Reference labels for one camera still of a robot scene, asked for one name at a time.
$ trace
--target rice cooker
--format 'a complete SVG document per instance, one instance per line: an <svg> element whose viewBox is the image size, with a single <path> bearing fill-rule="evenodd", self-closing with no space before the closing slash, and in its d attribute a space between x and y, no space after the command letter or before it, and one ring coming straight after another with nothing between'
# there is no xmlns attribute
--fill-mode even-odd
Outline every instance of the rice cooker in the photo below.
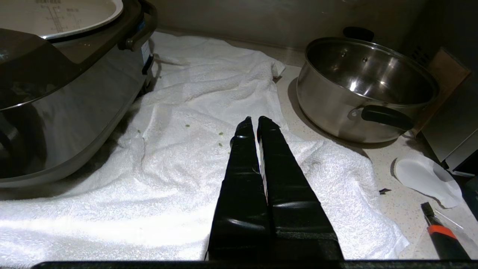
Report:
<svg viewBox="0 0 478 269"><path fill-rule="evenodd" d="M0 187L62 179L103 145L152 77L154 6L2 0Z"/></svg>

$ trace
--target white towel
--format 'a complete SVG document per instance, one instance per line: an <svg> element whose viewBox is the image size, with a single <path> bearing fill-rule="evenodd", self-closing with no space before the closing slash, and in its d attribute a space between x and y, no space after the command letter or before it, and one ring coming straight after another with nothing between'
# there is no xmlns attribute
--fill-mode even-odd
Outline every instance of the white towel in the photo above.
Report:
<svg viewBox="0 0 478 269"><path fill-rule="evenodd" d="M407 244L379 211L368 159L288 131L272 81L284 65L224 41L155 33L159 80L67 179L0 190L0 266L47 260L201 260L229 140L246 116L282 128L345 258L396 258ZM30 200L12 198L41 197Z"/></svg>

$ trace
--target rice cooker handle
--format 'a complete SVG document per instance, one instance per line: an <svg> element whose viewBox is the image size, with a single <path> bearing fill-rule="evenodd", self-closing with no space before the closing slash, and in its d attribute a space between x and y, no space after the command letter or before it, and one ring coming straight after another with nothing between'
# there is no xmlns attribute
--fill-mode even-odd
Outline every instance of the rice cooker handle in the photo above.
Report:
<svg viewBox="0 0 478 269"><path fill-rule="evenodd" d="M144 17L144 26L135 33L132 37L126 39L125 49L130 51L137 51L148 40L151 34L156 30L158 24L158 11L147 1L140 1L142 10L149 14L149 17Z"/></svg>
<svg viewBox="0 0 478 269"><path fill-rule="evenodd" d="M361 116L365 121L394 126L404 131L411 130L414 126L413 120L409 116L384 106L365 106Z"/></svg>

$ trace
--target pot rim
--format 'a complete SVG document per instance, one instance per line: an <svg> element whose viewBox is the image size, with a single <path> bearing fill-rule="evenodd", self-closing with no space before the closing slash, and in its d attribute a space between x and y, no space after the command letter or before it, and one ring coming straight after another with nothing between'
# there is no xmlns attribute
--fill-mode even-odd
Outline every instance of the pot rim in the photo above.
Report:
<svg viewBox="0 0 478 269"><path fill-rule="evenodd" d="M350 89L347 89L345 88L344 86L336 83L335 81L329 79L326 75L322 74L322 72L320 72L319 70L317 70L317 68L315 68L315 66L310 62L309 60L309 57L307 56L308 52L312 49L312 47L314 47L315 45L319 44L319 43L325 43L325 42L340 42L340 43L349 43L349 44L354 44L354 45L361 45L361 46L365 46L365 47L368 47L368 48L371 48L371 49L376 49L376 50L379 50L383 53L386 53L390 56L393 56L393 57L396 57L400 60L403 60L405 61L408 65L410 65L411 68L413 68L415 71L419 72L429 83L430 83L430 86L432 87L433 89L433 96L431 97L431 99L427 102L423 102L423 103L418 103L418 104L400 104L400 103L390 103L390 102L386 102L386 101L383 101L383 100L380 100L380 99L376 99L376 98L372 98L372 97L368 97L368 96L365 96L365 95L362 95L362 94L359 94L357 92L353 92L351 91ZM327 79L328 81L334 83L335 85L337 85L338 87L340 87L342 90L346 90L347 92L349 93L352 93L352 94L355 94L357 96L360 96L360 97L363 97L367 100L370 100L370 101L375 101L375 102L379 102L381 105L383 106L387 106L387 107L395 107L395 108L410 108L410 107L420 107L420 106L426 106L430 103L433 103L437 98L438 98L438 94L440 92L440 88L438 87L438 83L436 82L435 78L421 65L417 64L415 61L413 61L412 59L410 59L409 57L403 55L403 54L400 54L392 49L389 49L387 47L384 47L382 45L379 45L379 44L376 44L376 43L373 43L373 42L367 42L367 41L362 41L362 40L359 40L359 39L353 39L353 38L344 38L344 37L323 37L323 38L318 38L318 39L315 39L313 41L311 41L308 45L307 45L307 48L305 49L305 60L306 60L306 63L308 65L310 65L312 67L312 69L317 72L320 76L324 77L325 79Z"/></svg>

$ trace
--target kitchen countertop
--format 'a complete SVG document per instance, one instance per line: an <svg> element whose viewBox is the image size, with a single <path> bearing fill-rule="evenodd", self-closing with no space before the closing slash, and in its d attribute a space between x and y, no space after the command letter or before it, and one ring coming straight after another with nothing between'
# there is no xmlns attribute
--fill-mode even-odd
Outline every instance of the kitchen countertop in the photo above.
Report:
<svg viewBox="0 0 478 269"><path fill-rule="evenodd" d="M387 188L391 191L380 196L382 212L395 221L402 230L410 245L399 255L403 259L438 259L430 237L425 233L427 227L420 204L430 202L434 209L461 225L465 233L478 242L478 222L465 202L452 209L443 209L438 202L415 190L403 186L393 176L393 164L396 158L410 151L418 151L428 155L422 143L412 136L404 134L397 140L380 144L356 144L339 140L308 120L302 113L296 96L296 81L300 67L287 65L282 77L276 80L282 113L289 129L304 140L331 139L367 157L375 170L379 190ZM462 242L472 258L478 258L478 246L473 242Z"/></svg>

